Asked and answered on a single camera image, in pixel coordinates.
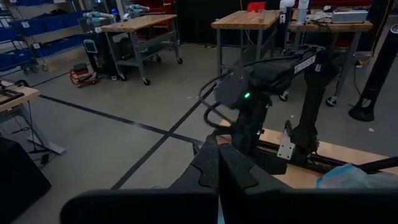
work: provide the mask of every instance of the black cylinder stand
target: black cylinder stand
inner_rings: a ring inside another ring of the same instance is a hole
[[[348,114],[358,121],[374,120],[374,105],[398,53],[398,24],[391,27],[384,41],[368,82],[357,104]]]

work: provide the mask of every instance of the metal bracket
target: metal bracket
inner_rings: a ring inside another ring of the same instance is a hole
[[[282,140],[280,141],[277,156],[279,158],[291,160],[295,146],[295,144],[290,142],[290,136],[288,135],[288,131],[284,129],[284,134],[282,135]]]

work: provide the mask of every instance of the wooden board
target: wooden board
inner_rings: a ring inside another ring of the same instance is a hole
[[[116,25],[102,26],[103,32],[135,32],[139,29],[153,26],[160,22],[168,21],[176,18],[177,15],[146,15],[130,19],[127,22],[118,22]]]
[[[258,12],[237,11],[211,24],[214,29],[268,29],[279,18],[278,10],[266,10],[264,22]]]
[[[5,86],[12,85],[12,83],[5,82],[5,81],[2,81],[1,83],[3,85],[5,85]],[[40,95],[40,91],[39,90],[36,90],[36,89],[33,89],[33,88],[27,88],[27,87],[24,87],[24,86],[17,87],[17,88],[12,88],[12,90],[19,91],[19,92],[21,92],[21,93],[23,93],[25,95],[20,97],[20,98],[18,98],[18,99],[16,99],[16,100],[11,101],[11,102],[8,102],[6,104],[0,105],[0,113],[3,112],[3,111],[8,110],[10,108],[13,108],[15,106],[18,106],[18,105],[20,105],[22,103],[25,103],[28,100],[32,100],[32,99],[34,99],[34,98],[36,98],[36,97],[38,97]],[[6,99],[7,99],[6,96],[1,96],[0,95],[0,101],[6,100]]]
[[[311,13],[315,14],[320,9],[312,9]],[[297,10],[293,12],[292,19],[297,19]],[[328,27],[320,27],[315,24],[297,24],[296,22],[291,22],[289,29],[292,32],[367,32],[370,31],[373,24],[369,21],[364,23],[352,23],[352,24],[332,24],[329,23]]]
[[[227,121],[222,121],[221,125],[229,126],[229,123]],[[264,134],[260,136],[260,140],[274,144],[279,144],[281,138],[282,133],[269,129],[264,129]],[[326,142],[320,142],[317,152],[319,155],[350,162],[352,164],[363,164],[366,162],[372,162],[386,158],[385,156],[380,156],[370,152],[363,152],[344,146],[337,146]],[[383,171],[398,175],[398,167]],[[288,164],[286,174],[275,175],[274,177],[296,189],[312,189],[315,188],[315,183],[321,176],[322,174],[317,172]]]

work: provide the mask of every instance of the white device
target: white device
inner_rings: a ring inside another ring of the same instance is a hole
[[[300,0],[297,8],[297,23],[304,24],[307,20],[307,9],[310,0]]]

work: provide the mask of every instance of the gray floor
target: gray floor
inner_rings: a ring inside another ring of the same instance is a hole
[[[181,136],[203,141],[211,133],[212,129],[203,122],[204,106],[198,106],[187,117],[184,115],[195,106],[199,88],[215,76],[216,51],[197,45],[183,45],[181,50],[183,65],[176,63],[172,52],[161,53],[162,63],[147,64],[151,86],[144,86],[138,71],[133,68],[126,82],[103,79],[97,85],[82,89],[73,86],[68,75],[46,82],[68,72],[73,64],[87,61],[84,54],[59,63],[54,72],[28,75],[16,72],[6,76],[10,80],[25,78],[31,85],[39,84],[36,88],[43,95],[57,100],[33,100],[32,115],[51,141],[67,149],[65,155],[56,157],[42,169],[53,185],[50,192],[15,223],[58,223],[62,205],[86,190],[168,187],[182,174],[193,158],[192,144],[186,139],[180,140],[179,136],[163,134],[172,130]],[[239,50],[225,48],[225,52],[226,60],[234,62]],[[357,71],[360,89],[366,82],[368,71],[367,68]],[[394,128],[398,126],[398,120],[394,117],[398,107],[391,98],[398,94],[396,71],[398,63],[379,97],[376,120],[372,123],[361,123],[347,115],[351,108],[349,104],[358,99],[351,72],[338,106],[329,108],[322,104],[317,123],[319,139],[396,156]],[[332,95],[334,85],[328,87],[325,97]],[[297,124],[305,89],[303,78],[298,78],[292,85],[288,102],[273,98],[274,105],[264,126],[281,131],[286,119]],[[207,100],[214,101],[213,95]],[[232,118],[236,116],[236,111],[223,111]],[[211,119],[221,121],[213,115]],[[9,133],[18,128],[13,120],[1,127]],[[31,150],[32,145],[25,140],[29,134],[6,137]]]

